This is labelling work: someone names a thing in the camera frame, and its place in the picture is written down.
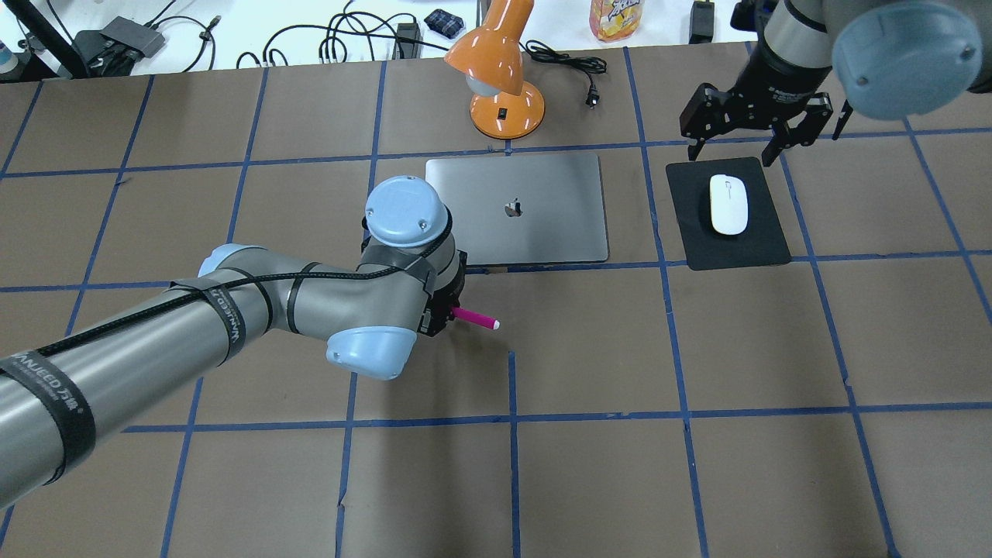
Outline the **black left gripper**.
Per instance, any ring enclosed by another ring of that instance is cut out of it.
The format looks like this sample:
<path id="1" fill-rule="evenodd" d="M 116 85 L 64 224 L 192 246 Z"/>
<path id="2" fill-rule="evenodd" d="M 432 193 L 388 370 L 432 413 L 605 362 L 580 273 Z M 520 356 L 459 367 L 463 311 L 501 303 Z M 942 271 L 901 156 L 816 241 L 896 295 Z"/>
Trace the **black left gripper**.
<path id="1" fill-rule="evenodd" d="M 467 275 L 467 252 L 456 250 L 456 276 L 443 288 L 433 292 L 431 300 L 426 304 L 424 315 L 418 332 L 429 338 L 443 331 L 456 316 L 454 309 L 460 307 L 460 296 L 465 286 Z"/>

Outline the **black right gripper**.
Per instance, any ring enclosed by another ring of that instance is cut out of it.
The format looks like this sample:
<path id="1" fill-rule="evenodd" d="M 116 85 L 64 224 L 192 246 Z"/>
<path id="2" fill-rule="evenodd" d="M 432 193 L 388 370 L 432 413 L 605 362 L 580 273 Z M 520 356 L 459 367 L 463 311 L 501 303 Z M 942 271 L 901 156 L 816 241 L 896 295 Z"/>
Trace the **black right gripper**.
<path id="1" fill-rule="evenodd" d="M 828 93 L 818 90 L 831 70 L 789 61 L 772 47 L 754 47 L 729 91 L 700 84 L 681 111 L 688 160 L 698 161 L 708 139 L 735 129 L 771 129 L 761 154 L 765 168 L 784 150 L 815 144 L 833 114 Z"/>

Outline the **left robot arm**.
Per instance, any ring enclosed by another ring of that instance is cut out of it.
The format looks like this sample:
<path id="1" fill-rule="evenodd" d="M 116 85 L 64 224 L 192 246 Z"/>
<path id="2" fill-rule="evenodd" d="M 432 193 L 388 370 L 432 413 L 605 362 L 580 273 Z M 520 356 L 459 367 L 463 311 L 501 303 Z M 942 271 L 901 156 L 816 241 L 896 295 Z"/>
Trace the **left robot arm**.
<path id="1" fill-rule="evenodd" d="M 327 360 L 399 377 L 419 335 L 443 328 L 467 255 L 419 177 L 391 177 L 364 208 L 357 269 L 230 243 L 155 299 L 2 360 L 2 504 L 56 483 L 160 400 L 269 331 L 322 340 Z"/>

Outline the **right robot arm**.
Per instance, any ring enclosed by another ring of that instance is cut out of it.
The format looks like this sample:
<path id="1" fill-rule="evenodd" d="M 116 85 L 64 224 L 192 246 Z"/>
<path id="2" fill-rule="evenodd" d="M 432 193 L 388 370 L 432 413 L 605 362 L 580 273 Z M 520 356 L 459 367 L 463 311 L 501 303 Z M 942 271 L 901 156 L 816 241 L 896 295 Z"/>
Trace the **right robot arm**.
<path id="1" fill-rule="evenodd" d="M 964 92 L 989 93 L 988 1 L 740 1 L 735 29 L 758 41 L 729 91 L 700 84 L 680 114 L 694 161 L 707 141 L 768 130 L 761 160 L 815 144 L 830 118 L 927 114 Z"/>

